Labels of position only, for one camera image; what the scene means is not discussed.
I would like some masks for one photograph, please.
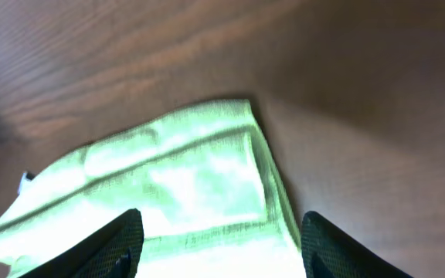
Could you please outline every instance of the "dark wood surface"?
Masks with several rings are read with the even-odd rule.
[[[445,277],[442,0],[2,0],[0,215],[25,169],[217,97],[252,99],[297,219]]]

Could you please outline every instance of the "folded cloth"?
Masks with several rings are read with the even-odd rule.
[[[131,208],[144,223],[139,277],[305,277],[246,100],[186,107],[60,158],[0,218],[0,262],[21,276]]]

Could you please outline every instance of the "wooden table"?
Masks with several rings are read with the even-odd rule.
[[[297,219],[445,277],[445,1],[2,0],[0,215],[25,169],[220,97],[253,101]]]

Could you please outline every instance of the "black object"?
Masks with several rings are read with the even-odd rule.
[[[301,230],[307,278],[408,278],[316,212],[307,212]]]
[[[129,209],[68,251],[23,275],[134,278],[144,244],[141,214]]]

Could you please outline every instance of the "folded towel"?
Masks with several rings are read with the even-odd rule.
[[[305,277],[246,100],[186,107],[60,158],[0,218],[0,262],[21,276],[129,208],[144,222],[139,277]]]

